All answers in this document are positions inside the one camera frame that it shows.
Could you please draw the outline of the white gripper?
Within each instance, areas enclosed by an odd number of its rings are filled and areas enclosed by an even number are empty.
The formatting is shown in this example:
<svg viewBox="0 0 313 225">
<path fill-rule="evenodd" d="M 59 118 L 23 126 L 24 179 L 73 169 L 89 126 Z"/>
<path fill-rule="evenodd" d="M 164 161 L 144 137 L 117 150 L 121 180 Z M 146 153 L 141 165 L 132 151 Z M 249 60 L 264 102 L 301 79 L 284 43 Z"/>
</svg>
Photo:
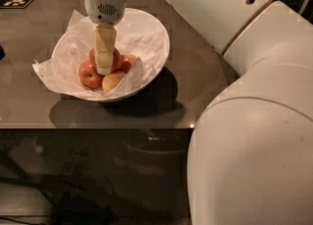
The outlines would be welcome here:
<svg viewBox="0 0 313 225">
<path fill-rule="evenodd" d="M 112 71 L 117 25 L 123 18 L 126 0 L 85 0 L 86 13 L 94 27 L 94 50 L 97 72 Z"/>
</svg>

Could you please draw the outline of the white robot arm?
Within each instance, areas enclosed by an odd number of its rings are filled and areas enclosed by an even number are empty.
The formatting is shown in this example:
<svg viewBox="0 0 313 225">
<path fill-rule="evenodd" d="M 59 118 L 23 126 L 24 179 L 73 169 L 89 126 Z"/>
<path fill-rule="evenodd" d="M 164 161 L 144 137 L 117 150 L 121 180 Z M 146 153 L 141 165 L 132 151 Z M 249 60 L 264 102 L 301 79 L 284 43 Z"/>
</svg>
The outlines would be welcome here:
<svg viewBox="0 0 313 225">
<path fill-rule="evenodd" d="M 193 225 L 313 225 L 313 26 L 278 0 L 165 0 L 239 79 L 190 142 Z"/>
</svg>

